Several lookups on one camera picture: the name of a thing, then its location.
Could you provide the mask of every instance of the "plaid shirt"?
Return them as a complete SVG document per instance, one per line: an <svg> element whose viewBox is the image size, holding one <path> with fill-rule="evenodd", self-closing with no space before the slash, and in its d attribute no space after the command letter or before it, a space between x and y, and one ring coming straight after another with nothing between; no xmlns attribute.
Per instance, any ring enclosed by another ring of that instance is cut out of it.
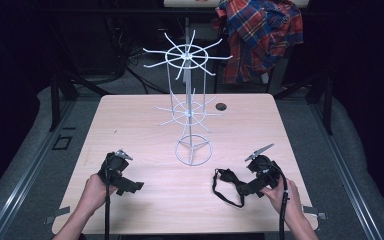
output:
<svg viewBox="0 0 384 240"><path fill-rule="evenodd" d="M230 55L225 83L244 83L273 68L288 46L303 42L302 18L288 0L221 0L227 14Z"/></svg>

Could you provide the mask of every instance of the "dark background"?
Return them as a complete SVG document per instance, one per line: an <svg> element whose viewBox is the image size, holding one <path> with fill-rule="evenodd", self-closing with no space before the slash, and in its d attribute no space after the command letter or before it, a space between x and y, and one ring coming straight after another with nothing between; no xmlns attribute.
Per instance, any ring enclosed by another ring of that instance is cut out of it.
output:
<svg viewBox="0 0 384 240"><path fill-rule="evenodd" d="M161 2L118 1L116 7L158 8ZM39 4L115 7L98 0ZM49 19L26 11L36 5L36 1L0 0L0 177L35 120L40 104L36 94L50 85L61 68L117 76L123 74L123 51L131 47L131 39L152 49L161 24L178 34L176 24L167 19L126 18L127 25L108 22L102 16ZM384 0L313 0L303 14L305 43L294 48L285 83L333 66L334 96L354 122L368 171L384 196ZM110 32L110 24L129 30L122 45L114 44L119 32ZM85 37L90 33L95 38Z"/></svg>

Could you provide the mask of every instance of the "wooden table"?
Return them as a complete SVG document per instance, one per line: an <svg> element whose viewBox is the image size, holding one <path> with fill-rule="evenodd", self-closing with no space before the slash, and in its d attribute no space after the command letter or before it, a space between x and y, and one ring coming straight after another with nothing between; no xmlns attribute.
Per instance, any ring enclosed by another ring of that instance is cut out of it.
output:
<svg viewBox="0 0 384 240"><path fill-rule="evenodd" d="M215 100L206 106L204 126L193 133L211 141L211 158L199 166L189 166L175 156L182 135L178 123L159 124L172 119L169 95L119 95L102 98L77 165L61 203L61 208L77 205L86 179L96 173L108 152L122 148L134 160L123 176L145 182L135 194L111 196L112 234L245 233L278 231L279 215L267 197L255 194L245 198L245 207L236 208L212 192L216 168L230 168L244 182L255 179L244 159L255 150L274 143L264 155L276 161L287 178L296 182L302 203L312 206L273 97L268 94L206 95ZM202 95L196 96L200 101ZM215 108L227 106L225 111ZM239 203L234 185L218 181L217 190ZM96 211L83 233L103 234L105 207ZM69 214L57 217L53 232L58 232ZM306 215L312 227L317 219Z"/></svg>
<svg viewBox="0 0 384 240"><path fill-rule="evenodd" d="M309 0L293 0L299 8L306 8ZM218 7L220 0L196 1L196 0L164 0L165 7L181 7L181 8L196 8L196 7Z"/></svg>

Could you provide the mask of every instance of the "black strap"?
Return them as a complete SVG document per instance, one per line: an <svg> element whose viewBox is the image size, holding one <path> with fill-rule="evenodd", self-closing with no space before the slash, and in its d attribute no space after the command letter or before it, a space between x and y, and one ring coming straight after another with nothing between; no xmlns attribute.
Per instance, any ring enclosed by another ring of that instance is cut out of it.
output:
<svg viewBox="0 0 384 240"><path fill-rule="evenodd" d="M238 194L240 196L240 199L241 199L241 205L238 205L230 200L228 200L225 196L223 196L223 194L219 193L216 191L216 186L217 186L217 176L218 174L220 173L220 180L224 181L224 182L231 182L233 184L235 184L236 186L236 191L238 191L238 187L242 186L242 185L245 185L246 183L240 181L235 173L233 173L230 169L227 169L227 170L224 170L224 169L216 169L215 170L215 174L214 174L214 177L213 177L213 192L214 194L217 195L217 197L219 197L221 200L233 205L233 206L236 206L236 207L239 207L239 208L242 208L244 205L245 205L245 195L244 194L241 194L239 193L238 191Z"/></svg>

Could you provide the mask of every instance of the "human arm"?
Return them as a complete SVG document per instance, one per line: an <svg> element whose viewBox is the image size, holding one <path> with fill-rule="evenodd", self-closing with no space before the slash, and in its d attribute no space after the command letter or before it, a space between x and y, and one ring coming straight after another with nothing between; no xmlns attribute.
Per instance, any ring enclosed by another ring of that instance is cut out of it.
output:
<svg viewBox="0 0 384 240"><path fill-rule="evenodd" d="M299 196L298 188L295 182L286 179L288 184L288 202L286 204L285 222L297 240L315 240L318 239L316 233L312 229L310 222L305 218L302 212L301 199ZM277 187L263 188L261 192L264 193L269 199L274 209L279 213L283 192L284 182L282 178L279 178L279 184Z"/></svg>
<svg viewBox="0 0 384 240"><path fill-rule="evenodd" d="M115 190L117 190L116 187L110 186L109 193L112 194ZM53 240L77 240L89 218L105 203L105 196L105 184L98 174L92 174L86 181L76 209Z"/></svg>

